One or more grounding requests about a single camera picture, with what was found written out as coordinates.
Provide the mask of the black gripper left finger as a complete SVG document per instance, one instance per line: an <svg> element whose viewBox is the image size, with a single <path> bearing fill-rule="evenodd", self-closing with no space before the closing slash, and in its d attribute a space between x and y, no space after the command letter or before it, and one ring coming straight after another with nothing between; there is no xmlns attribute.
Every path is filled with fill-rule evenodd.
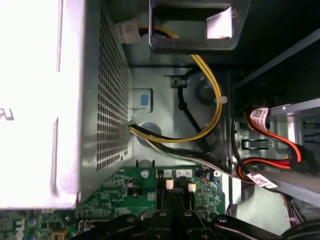
<svg viewBox="0 0 320 240"><path fill-rule="evenodd" d="M80 240L170 240L173 213L165 208L165 201L170 199L172 194L172 191L162 192L161 209L154 211L151 218L139 218L127 213L80 233L78 238Z"/></svg>

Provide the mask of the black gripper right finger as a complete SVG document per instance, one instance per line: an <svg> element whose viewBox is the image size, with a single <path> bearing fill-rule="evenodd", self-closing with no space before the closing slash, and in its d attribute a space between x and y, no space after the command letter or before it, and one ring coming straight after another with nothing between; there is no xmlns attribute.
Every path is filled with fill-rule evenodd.
<svg viewBox="0 0 320 240"><path fill-rule="evenodd" d="M174 194L174 232L183 240L280 240L281 237L260 227L219 214L208 222L194 211L194 194Z"/></svg>

